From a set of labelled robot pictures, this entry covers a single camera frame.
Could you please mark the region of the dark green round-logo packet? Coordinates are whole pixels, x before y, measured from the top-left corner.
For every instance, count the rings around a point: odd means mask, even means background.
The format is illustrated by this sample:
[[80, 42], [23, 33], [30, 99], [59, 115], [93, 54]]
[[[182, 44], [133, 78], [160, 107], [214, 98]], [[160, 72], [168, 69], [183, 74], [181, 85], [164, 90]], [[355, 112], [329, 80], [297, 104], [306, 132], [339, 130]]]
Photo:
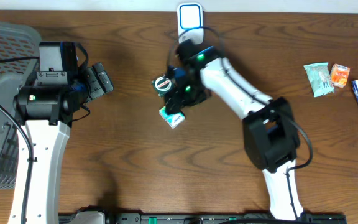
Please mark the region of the dark green round-logo packet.
[[174, 87], [172, 80], [169, 79], [166, 75], [161, 75], [153, 79], [151, 81], [151, 85], [159, 97], [165, 96]]

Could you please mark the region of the teal candy pouch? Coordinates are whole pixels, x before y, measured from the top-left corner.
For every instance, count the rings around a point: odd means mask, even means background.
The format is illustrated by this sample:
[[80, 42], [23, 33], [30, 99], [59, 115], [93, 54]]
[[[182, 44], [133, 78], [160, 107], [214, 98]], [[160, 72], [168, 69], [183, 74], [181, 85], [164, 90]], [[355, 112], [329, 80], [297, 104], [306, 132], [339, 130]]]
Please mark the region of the teal candy pouch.
[[331, 83], [327, 62], [312, 63], [304, 65], [303, 67], [306, 71], [315, 98], [334, 93], [334, 87]]

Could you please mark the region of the small orange white packet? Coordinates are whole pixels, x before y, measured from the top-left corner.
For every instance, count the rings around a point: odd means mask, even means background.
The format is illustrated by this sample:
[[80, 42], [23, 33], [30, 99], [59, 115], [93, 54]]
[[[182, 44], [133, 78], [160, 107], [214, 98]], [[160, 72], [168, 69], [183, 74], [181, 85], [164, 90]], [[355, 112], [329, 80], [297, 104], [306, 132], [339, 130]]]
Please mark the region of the small orange white packet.
[[350, 74], [350, 68], [334, 64], [331, 69], [331, 82], [334, 86], [344, 88]]

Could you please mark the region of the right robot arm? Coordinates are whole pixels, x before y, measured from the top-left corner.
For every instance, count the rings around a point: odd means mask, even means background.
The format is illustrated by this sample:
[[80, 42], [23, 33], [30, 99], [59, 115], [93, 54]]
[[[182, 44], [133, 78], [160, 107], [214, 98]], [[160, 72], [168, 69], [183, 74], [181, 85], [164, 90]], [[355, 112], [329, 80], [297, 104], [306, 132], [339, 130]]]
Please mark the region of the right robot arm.
[[218, 95], [242, 121], [244, 149], [264, 175], [270, 213], [280, 220], [299, 220], [303, 207], [296, 189], [295, 166], [300, 140], [289, 102], [256, 89], [213, 46], [202, 49], [186, 40], [176, 53], [183, 66], [167, 69], [173, 88], [164, 96], [166, 114], [203, 102], [208, 91]]

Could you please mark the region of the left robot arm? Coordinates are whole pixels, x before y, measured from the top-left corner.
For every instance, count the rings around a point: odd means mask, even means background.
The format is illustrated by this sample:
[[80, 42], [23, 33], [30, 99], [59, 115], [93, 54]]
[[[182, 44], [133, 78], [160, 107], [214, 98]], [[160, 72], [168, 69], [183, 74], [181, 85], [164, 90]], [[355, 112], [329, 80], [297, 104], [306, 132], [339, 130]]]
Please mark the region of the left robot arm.
[[74, 113], [114, 89], [76, 42], [41, 42], [39, 67], [13, 99], [19, 158], [9, 223], [58, 223], [62, 160]]

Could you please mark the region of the green white tissue pack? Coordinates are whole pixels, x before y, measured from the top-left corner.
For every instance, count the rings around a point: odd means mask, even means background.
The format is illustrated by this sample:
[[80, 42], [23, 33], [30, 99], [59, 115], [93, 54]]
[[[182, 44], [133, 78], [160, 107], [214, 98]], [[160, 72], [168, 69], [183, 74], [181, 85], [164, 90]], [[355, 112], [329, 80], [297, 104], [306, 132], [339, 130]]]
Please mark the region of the green white tissue pack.
[[182, 112], [167, 114], [165, 109], [165, 106], [161, 108], [159, 114], [172, 129], [175, 129], [180, 123], [184, 122], [185, 115]]

